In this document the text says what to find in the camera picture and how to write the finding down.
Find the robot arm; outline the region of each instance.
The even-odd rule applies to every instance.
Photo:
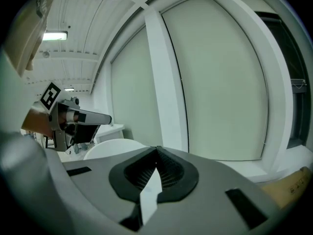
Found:
[[[99,127],[112,121],[109,115],[81,110],[79,99],[70,97],[54,83],[46,88],[40,104],[49,114],[57,151],[66,151],[76,143],[91,142]],[[61,116],[66,116],[65,123],[60,124]]]

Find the white table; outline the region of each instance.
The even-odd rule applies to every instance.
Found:
[[[125,129],[123,124],[101,125],[94,137],[94,143],[99,144],[107,140],[123,139],[123,130]]]

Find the cardboard box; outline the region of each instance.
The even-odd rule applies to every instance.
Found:
[[[311,176],[311,171],[307,167],[303,167],[299,171],[261,188],[275,200],[280,208],[283,208],[301,197]]]

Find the ceiling light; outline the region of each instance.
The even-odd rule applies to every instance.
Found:
[[[43,41],[53,41],[53,40],[62,40],[67,39],[67,31],[56,31],[56,32],[46,32],[44,34]]]

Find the ceiling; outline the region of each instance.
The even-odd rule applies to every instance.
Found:
[[[133,5],[131,0],[54,0],[47,30],[67,31],[68,37],[66,41],[42,42],[34,70],[25,71],[23,80],[37,99],[50,81],[74,88],[76,95],[90,94],[104,46]]]

